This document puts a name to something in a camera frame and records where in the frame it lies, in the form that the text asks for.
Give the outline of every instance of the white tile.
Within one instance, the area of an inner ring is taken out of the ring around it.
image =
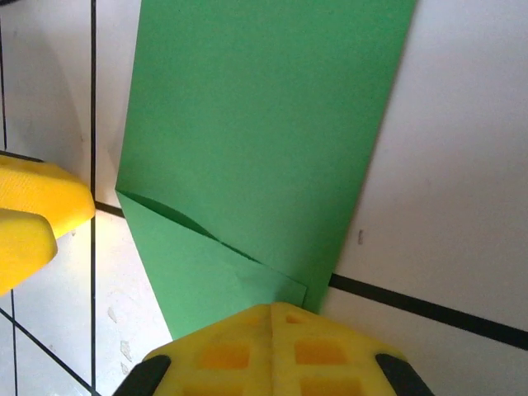
[[[400,349],[434,394],[528,394],[528,353],[330,289],[323,314]]]
[[[97,391],[105,395],[172,339],[126,221],[97,211],[96,227]]]
[[[89,395],[80,383],[19,330],[16,330],[16,367],[18,396]]]
[[[0,296],[0,308],[11,315],[11,292],[8,291],[5,295]]]
[[[90,2],[0,10],[7,149],[90,175]]]
[[[90,224],[58,245],[55,259],[15,289],[16,320],[90,382]]]
[[[97,4],[96,198],[120,206],[114,187],[125,131],[141,0]]]
[[[0,394],[15,394],[13,326],[0,315]]]
[[[526,13],[419,2],[337,273],[528,329]]]

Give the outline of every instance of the yellow foam block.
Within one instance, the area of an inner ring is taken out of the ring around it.
[[[258,305],[151,352],[154,396],[395,396],[376,362],[396,349],[290,304]]]
[[[396,396],[375,360],[395,348],[290,304],[271,305],[273,395]]]
[[[53,163],[0,155],[0,208],[44,216],[59,238],[95,214],[92,194]]]
[[[151,352],[173,362],[156,395],[271,395],[270,334],[269,305],[258,305]]]
[[[0,295],[53,259],[57,242],[38,214],[0,209]]]

